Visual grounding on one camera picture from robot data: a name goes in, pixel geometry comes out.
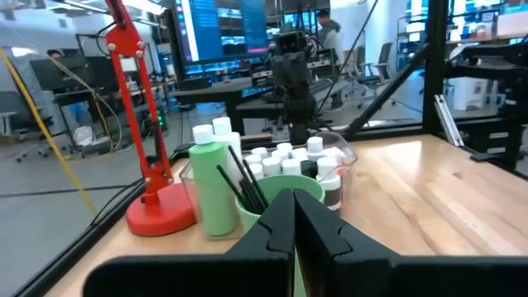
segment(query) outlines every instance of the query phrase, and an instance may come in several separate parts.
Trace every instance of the red desk lamp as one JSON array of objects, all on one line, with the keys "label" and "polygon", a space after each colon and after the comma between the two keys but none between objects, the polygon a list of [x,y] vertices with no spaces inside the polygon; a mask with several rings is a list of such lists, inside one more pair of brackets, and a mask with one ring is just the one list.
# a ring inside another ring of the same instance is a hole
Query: red desk lamp
[{"label": "red desk lamp", "polygon": [[[162,236],[192,226],[196,217],[181,183],[175,184],[168,161],[162,131],[158,123],[158,112],[144,62],[145,43],[139,37],[129,13],[121,0],[106,0],[114,17],[115,26],[106,35],[115,75],[123,97],[126,118],[138,151],[139,166],[145,182],[145,192],[129,206],[126,222],[130,232],[139,236]],[[139,66],[141,85],[150,111],[156,157],[146,158],[141,134],[134,113],[134,105],[126,86],[120,55],[135,57]]]}]

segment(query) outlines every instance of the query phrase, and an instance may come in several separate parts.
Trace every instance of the green bottle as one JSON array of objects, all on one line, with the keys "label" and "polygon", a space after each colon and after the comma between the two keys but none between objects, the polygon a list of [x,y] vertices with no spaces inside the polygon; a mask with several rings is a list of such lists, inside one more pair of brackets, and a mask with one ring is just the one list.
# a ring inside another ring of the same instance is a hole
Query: green bottle
[{"label": "green bottle", "polygon": [[192,128],[196,145],[189,149],[205,233],[222,236],[233,232],[236,213],[233,195],[217,165],[227,169],[227,147],[215,142],[212,125]]}]

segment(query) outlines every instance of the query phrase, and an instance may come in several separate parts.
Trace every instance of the green cup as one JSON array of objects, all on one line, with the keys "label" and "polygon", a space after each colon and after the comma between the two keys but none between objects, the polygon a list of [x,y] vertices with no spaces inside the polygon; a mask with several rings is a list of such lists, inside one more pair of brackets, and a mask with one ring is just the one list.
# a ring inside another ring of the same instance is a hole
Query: green cup
[{"label": "green cup", "polygon": [[[307,191],[311,196],[315,197],[319,202],[324,203],[324,189],[319,185],[317,181],[312,178],[304,176],[287,176],[279,175],[275,177],[266,177],[258,182],[258,185],[262,189],[262,194],[266,197],[268,204],[271,205],[273,200],[279,193],[284,189],[302,189]],[[240,214],[240,221],[246,233],[260,218],[259,214],[251,213],[245,210],[236,200],[237,211]],[[294,283],[294,296],[305,297],[306,291],[304,290],[303,276],[300,271],[299,260],[297,252],[295,252],[295,283]]]}]

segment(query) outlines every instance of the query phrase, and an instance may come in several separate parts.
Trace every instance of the gray floor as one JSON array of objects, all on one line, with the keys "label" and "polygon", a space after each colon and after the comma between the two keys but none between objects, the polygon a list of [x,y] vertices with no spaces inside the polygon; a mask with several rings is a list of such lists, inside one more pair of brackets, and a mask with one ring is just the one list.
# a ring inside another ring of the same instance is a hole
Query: gray floor
[{"label": "gray floor", "polygon": [[[373,117],[372,124],[382,120],[385,121],[382,124],[420,121],[422,97],[418,93],[422,85],[423,78],[417,75],[409,78],[393,96],[397,104],[385,104]],[[345,108],[325,112],[324,116],[333,119],[335,125],[348,125],[365,109],[358,109],[358,102],[358,98],[350,96],[346,99]],[[464,115],[457,113],[455,116],[479,116],[493,113],[495,108],[487,106],[483,111],[471,111]],[[180,143],[189,142],[193,125],[210,123],[222,114],[222,108],[215,104],[198,106],[190,112],[189,119],[184,116],[180,120],[180,113],[171,114],[167,118],[167,151],[170,153]],[[259,134],[266,122],[245,120],[244,124],[247,134]],[[62,144],[66,142],[66,139],[57,140]],[[145,142],[145,148],[147,152],[153,153],[151,139]],[[74,188],[56,157],[44,159],[31,155],[25,162],[16,163],[6,157],[16,149],[13,146],[0,146],[0,156],[3,156],[0,158],[2,194]],[[84,187],[124,185],[140,176],[135,149],[69,164]],[[528,170],[528,163],[522,163],[520,167]],[[100,209],[116,192],[90,191],[88,194]],[[15,292],[80,235],[90,220],[91,215],[78,193],[0,198],[0,296]]]}]

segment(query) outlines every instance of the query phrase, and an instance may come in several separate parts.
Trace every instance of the lamp base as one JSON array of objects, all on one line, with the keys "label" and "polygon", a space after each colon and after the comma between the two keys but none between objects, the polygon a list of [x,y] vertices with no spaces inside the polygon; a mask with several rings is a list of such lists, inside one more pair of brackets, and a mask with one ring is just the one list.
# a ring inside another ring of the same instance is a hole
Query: lamp base
[{"label": "lamp base", "polygon": [[171,184],[159,190],[158,204],[146,205],[142,198],[130,204],[125,216],[130,232],[135,235],[163,236],[196,223],[192,204],[182,184]]}]

